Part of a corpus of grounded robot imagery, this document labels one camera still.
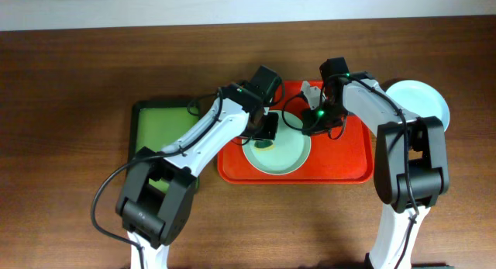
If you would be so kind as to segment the pale green plate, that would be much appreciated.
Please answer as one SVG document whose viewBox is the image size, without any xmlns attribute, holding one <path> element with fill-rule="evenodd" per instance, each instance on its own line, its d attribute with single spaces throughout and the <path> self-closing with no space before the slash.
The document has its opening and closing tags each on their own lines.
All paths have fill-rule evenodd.
<svg viewBox="0 0 496 269">
<path fill-rule="evenodd" d="M 271 150 L 256 150 L 255 140 L 243 146 L 248 162 L 258 171 L 270 175 L 284 175 L 299 169 L 308 159 L 312 140 L 310 136 L 288 127 L 282 119 L 281 110 L 271 110 L 279 118 L 274 147 Z"/>
</svg>

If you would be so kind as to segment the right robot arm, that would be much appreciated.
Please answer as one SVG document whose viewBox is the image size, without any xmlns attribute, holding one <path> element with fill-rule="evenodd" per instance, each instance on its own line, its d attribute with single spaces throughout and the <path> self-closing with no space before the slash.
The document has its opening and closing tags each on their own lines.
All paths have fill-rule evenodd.
<svg viewBox="0 0 496 269">
<path fill-rule="evenodd" d="M 364 266 L 410 268 L 420 226 L 449 187 L 443 123 L 436 116 L 421 117 L 406 109 L 371 74 L 349 71 L 342 57 L 324 61 L 319 72 L 322 87 L 315 107 L 302 113 L 302 132 L 330 134 L 353 114 L 376 137 L 374 187 L 383 207 Z"/>
</svg>

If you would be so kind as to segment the light blue plate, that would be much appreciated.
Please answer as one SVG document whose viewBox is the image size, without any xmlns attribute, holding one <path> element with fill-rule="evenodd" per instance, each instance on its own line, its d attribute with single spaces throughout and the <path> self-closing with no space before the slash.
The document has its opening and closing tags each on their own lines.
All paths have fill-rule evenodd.
<svg viewBox="0 0 496 269">
<path fill-rule="evenodd" d="M 394 83 L 386 94 L 410 112 L 421 117 L 437 117 L 447 131 L 450 124 L 450 109 L 444 97 L 432 86 L 415 80 Z"/>
</svg>

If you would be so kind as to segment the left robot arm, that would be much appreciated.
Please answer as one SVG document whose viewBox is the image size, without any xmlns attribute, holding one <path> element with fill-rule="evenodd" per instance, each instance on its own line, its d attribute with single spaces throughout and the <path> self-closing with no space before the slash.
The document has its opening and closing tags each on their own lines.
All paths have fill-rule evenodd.
<svg viewBox="0 0 496 269">
<path fill-rule="evenodd" d="M 132 244 L 133 268 L 165 268 L 168 247 L 191 213 L 198 176 L 230 141 L 274 140 L 280 76 L 261 66 L 248 81 L 217 91 L 205 115 L 162 150 L 140 149 L 126 166 L 115 211 Z"/>
</svg>

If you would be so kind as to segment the green yellow sponge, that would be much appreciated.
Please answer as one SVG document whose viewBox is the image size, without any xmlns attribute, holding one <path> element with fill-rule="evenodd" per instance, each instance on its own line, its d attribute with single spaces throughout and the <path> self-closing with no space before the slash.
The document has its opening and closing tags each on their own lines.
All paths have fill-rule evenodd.
<svg viewBox="0 0 496 269">
<path fill-rule="evenodd" d="M 253 147 L 256 150 L 271 150 L 274 147 L 274 142 L 272 140 L 256 140 Z"/>
</svg>

